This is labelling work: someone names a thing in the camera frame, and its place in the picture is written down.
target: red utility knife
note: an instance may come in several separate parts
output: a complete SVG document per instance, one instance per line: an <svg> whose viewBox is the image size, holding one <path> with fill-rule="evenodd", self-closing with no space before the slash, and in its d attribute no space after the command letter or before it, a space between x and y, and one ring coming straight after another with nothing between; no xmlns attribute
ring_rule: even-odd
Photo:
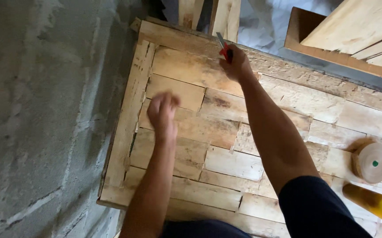
<svg viewBox="0 0 382 238"><path fill-rule="evenodd" d="M220 34L220 32L216 32L216 35L218 36L220 46L222 47L222 50L219 51L219 54L225 57L226 62L232 63L232 57L234 57L233 51L229 48L228 44L226 44L226 42L223 40L223 37Z"/></svg>

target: gray plaster wall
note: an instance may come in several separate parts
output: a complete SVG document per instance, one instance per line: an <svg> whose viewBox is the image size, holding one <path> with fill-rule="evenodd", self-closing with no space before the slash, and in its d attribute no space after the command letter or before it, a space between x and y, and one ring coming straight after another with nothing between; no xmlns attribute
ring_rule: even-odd
<svg viewBox="0 0 382 238"><path fill-rule="evenodd" d="M108 237L97 205L140 0L0 0L0 238Z"/></svg>

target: tape roll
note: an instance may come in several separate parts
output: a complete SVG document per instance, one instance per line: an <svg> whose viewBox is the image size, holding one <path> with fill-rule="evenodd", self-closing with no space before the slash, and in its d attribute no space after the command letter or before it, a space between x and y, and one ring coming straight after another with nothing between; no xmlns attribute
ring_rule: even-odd
<svg viewBox="0 0 382 238"><path fill-rule="evenodd" d="M352 155L353 172L368 183L382 182L382 144L364 144Z"/></svg>

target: forearm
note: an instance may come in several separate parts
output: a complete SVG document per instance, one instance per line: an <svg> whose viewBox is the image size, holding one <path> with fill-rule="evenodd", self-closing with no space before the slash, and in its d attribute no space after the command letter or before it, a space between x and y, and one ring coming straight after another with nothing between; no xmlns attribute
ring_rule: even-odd
<svg viewBox="0 0 382 238"><path fill-rule="evenodd" d="M157 141L153 155L131 200L120 237L158 237L172 186L175 142Z"/></svg>
<svg viewBox="0 0 382 238"><path fill-rule="evenodd" d="M300 175L317 175L310 154L293 122L253 75L240 80L248 118L263 167L275 191Z"/></svg>

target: person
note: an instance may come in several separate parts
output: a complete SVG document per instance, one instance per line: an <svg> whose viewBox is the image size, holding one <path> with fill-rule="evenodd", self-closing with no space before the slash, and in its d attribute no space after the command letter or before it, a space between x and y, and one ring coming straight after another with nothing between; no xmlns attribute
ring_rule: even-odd
<svg viewBox="0 0 382 238"><path fill-rule="evenodd" d="M235 45L231 64L220 60L228 78L244 93L248 120L262 164L279 199L289 234L297 237L371 237L340 198L321 179L293 122L273 102L254 76L246 54ZM147 111L155 131L148 168L137 187L121 238L249 238L217 220L164 222L171 191L180 99L165 92L153 97Z"/></svg>

